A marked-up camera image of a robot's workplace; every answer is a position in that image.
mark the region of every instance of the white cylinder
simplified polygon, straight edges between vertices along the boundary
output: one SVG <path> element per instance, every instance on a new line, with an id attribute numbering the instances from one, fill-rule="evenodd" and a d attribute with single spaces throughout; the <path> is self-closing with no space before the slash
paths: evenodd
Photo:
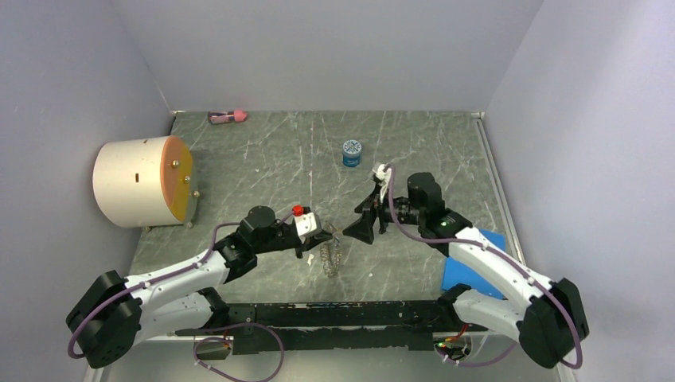
<path id="1" fill-rule="evenodd" d="M 178 137 L 110 142 L 94 165 L 94 196 L 120 227 L 181 224 L 196 208 L 195 173 L 192 155 Z"/>

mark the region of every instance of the red button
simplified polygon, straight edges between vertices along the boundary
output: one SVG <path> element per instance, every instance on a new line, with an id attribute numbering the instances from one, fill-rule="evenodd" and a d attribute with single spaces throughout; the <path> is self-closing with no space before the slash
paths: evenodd
<path id="1" fill-rule="evenodd" d="M 296 205 L 293 207 L 294 216 L 301 216 L 303 213 L 305 213 L 305 209 L 301 205 Z"/>

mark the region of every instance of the red cap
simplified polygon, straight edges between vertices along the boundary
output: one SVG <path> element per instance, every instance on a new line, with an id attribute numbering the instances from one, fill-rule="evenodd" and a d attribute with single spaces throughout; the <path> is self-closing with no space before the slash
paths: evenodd
<path id="1" fill-rule="evenodd" d="M 243 111 L 241 109 L 237 109 L 233 111 L 233 113 L 234 113 L 234 122 L 243 122 L 246 120 L 246 117 L 248 117 L 246 111 Z"/>
<path id="2" fill-rule="evenodd" d="M 303 213 L 305 213 L 305 209 L 301 205 L 296 205 L 293 207 L 294 216 L 301 216 Z"/>

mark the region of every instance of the marble floor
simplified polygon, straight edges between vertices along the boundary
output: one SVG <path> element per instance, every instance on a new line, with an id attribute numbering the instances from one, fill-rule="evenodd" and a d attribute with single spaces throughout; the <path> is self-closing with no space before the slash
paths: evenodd
<path id="1" fill-rule="evenodd" d="M 187 259 L 208 246 L 213 225 L 239 221 L 251 207 L 285 215 L 309 205 L 344 228 L 373 189 L 375 162 L 394 162 L 396 195 L 415 172 L 432 172 L 446 206 L 479 228 L 505 234 L 486 153 L 469 113 L 425 111 L 252 112 L 244 123 L 210 125 L 205 112 L 179 113 L 172 134 L 193 153 L 201 199 L 194 227 L 153 228 L 141 236 L 131 274 Z M 362 163 L 345 167 L 341 145 L 363 145 Z M 231 232 L 224 228 L 219 238 Z M 328 302 L 430 299 L 439 296 L 445 258 L 390 227 L 369 246 L 343 238 L 336 277 L 293 251 L 259 255 L 258 267 L 219 286 L 226 302 Z"/>

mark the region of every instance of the pink bottle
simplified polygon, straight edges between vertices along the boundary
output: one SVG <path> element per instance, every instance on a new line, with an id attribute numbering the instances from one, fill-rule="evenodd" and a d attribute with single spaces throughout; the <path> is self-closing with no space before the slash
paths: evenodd
<path id="1" fill-rule="evenodd" d="M 243 122 L 246 120 L 247 114 L 243 110 L 235 111 L 209 111 L 207 114 L 207 119 L 212 125 L 220 125 L 221 123 L 230 123 L 230 122 Z"/>

